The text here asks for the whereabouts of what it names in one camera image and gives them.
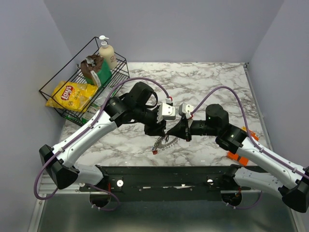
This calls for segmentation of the metal disc with keyrings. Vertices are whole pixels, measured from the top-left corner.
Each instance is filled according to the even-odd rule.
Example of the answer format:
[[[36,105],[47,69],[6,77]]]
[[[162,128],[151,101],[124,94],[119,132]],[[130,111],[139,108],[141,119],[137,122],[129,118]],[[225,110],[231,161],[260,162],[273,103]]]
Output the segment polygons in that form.
[[[157,152],[159,150],[166,150],[168,148],[171,148],[172,146],[177,144],[179,140],[180,140],[179,138],[169,135],[159,137],[157,138],[157,140],[153,145],[152,152]]]

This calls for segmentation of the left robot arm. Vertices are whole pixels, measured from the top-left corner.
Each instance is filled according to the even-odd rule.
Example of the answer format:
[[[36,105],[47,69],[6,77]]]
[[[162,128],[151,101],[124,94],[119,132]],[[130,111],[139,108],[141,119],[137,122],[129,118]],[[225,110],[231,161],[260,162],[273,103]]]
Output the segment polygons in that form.
[[[74,134],[54,145],[39,149],[42,169],[45,170],[57,189],[65,189],[74,183],[90,184],[95,190],[106,188],[107,179],[97,166],[78,167],[77,159],[100,138],[130,122],[142,123],[145,134],[164,136],[166,122],[159,121],[160,104],[148,105],[151,96],[157,93],[144,81],[119,97],[108,96],[100,110]]]

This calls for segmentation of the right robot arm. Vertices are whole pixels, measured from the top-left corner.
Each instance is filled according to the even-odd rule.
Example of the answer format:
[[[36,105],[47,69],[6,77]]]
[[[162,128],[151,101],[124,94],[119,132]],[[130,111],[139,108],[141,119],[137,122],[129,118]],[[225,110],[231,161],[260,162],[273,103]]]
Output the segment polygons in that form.
[[[216,144],[245,157],[265,170],[256,173],[236,167],[222,177],[227,189],[236,186],[258,189],[280,197],[291,209],[305,213],[309,208],[309,169],[281,157],[261,145],[246,131],[229,123],[228,112],[219,104],[206,107],[205,120],[181,120],[167,134],[191,141],[193,135],[214,136]]]

